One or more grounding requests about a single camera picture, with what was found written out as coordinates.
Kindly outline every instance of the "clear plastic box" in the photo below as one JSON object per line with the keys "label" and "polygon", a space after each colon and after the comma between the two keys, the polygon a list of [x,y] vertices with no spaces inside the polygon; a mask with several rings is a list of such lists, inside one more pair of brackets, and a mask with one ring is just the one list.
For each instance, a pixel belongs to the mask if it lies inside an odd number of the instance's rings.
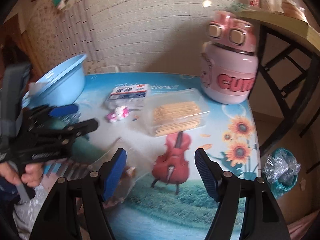
{"label": "clear plastic box", "polygon": [[[196,110],[188,111],[182,108],[181,111],[177,111],[177,114],[174,114],[173,117],[170,116],[167,118],[168,115],[161,115],[160,121],[155,117],[159,116],[159,109],[163,109],[164,106],[166,109],[171,106],[174,108],[175,106],[181,106],[181,104],[186,102],[188,106],[190,104],[192,108],[196,108]],[[146,98],[143,118],[149,134],[153,136],[162,136],[204,126],[209,112],[209,107],[201,93],[197,89],[186,89],[157,94]]]}

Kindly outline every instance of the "teal plastic bag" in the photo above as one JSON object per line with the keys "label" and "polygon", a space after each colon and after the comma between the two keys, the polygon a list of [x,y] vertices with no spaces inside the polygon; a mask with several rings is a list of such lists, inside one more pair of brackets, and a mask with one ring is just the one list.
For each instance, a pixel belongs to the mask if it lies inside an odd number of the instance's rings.
{"label": "teal plastic bag", "polygon": [[[283,158],[294,157],[293,154],[285,148],[276,149],[271,154],[271,156],[274,158],[276,158],[276,157],[283,157]],[[296,168],[297,168],[296,173],[298,174],[298,172],[300,170],[299,163],[297,164]],[[287,181],[284,183],[284,182],[279,181],[281,179],[277,179],[273,184],[270,184],[268,182],[265,174],[263,174],[263,177],[264,177],[265,181],[267,182],[267,184],[269,185],[271,192],[273,193],[273,195],[276,199],[281,198],[284,193],[290,191],[297,184],[297,180],[298,180],[298,175],[293,175],[293,179],[291,179],[289,182]]]}

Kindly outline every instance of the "snack package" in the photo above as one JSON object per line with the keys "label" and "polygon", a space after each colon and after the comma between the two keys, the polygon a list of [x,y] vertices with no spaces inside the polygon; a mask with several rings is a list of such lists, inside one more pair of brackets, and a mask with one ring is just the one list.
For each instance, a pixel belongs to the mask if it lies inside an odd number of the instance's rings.
{"label": "snack package", "polygon": [[151,94],[149,84],[115,87],[105,105],[111,111],[119,106],[126,106],[129,110],[142,110],[144,99]]}
{"label": "snack package", "polygon": [[282,0],[281,7],[284,11],[284,15],[296,18],[298,20],[308,23],[306,16],[304,15],[304,9],[298,8],[295,2]]}

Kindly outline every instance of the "red cello illustration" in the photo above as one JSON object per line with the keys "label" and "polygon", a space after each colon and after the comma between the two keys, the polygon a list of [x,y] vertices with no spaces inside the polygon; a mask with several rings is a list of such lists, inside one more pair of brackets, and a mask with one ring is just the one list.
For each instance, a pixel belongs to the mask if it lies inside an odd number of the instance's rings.
{"label": "red cello illustration", "polygon": [[189,149],[191,138],[188,134],[179,132],[169,134],[166,137],[167,150],[164,155],[158,156],[153,166],[152,175],[155,180],[151,188],[158,181],[177,186],[176,195],[179,193],[179,185],[186,182],[189,177],[189,162],[184,158],[184,153]]}

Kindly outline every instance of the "blue plastic basin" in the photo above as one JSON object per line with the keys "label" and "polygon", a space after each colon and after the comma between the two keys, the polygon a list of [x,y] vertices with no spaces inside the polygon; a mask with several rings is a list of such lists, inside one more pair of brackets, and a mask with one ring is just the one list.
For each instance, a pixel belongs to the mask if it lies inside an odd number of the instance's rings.
{"label": "blue plastic basin", "polygon": [[84,89],[82,62],[86,57],[86,54],[80,54],[50,70],[37,81],[45,82],[46,85],[32,96],[29,96],[28,91],[22,99],[22,107],[63,106],[76,101]]}

